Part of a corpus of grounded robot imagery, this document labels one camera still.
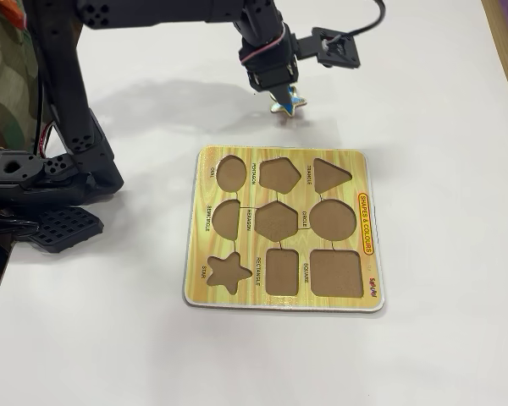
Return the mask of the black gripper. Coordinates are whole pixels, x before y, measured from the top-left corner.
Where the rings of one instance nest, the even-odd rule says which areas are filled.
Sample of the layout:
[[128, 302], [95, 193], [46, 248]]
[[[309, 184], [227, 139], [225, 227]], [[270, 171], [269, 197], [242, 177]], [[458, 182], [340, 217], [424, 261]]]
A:
[[280, 36], [263, 47], [254, 47], [243, 38], [239, 60], [255, 91], [268, 91], [281, 106], [292, 104], [290, 85], [298, 80], [299, 71], [288, 25], [283, 25]]

